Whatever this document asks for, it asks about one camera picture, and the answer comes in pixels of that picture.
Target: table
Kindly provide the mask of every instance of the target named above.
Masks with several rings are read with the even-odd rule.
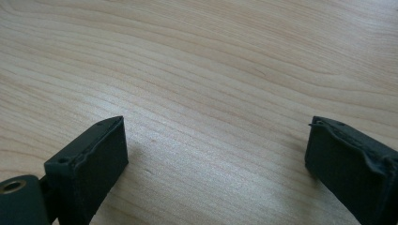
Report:
[[[393,0],[1,1],[0,179],[125,117],[92,224],[358,224],[304,167],[314,115],[398,149]]]

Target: wooden table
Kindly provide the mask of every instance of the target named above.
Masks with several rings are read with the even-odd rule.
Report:
[[[358,224],[304,168],[313,115],[398,149],[398,2],[1,1],[0,179],[124,115],[92,224]]]

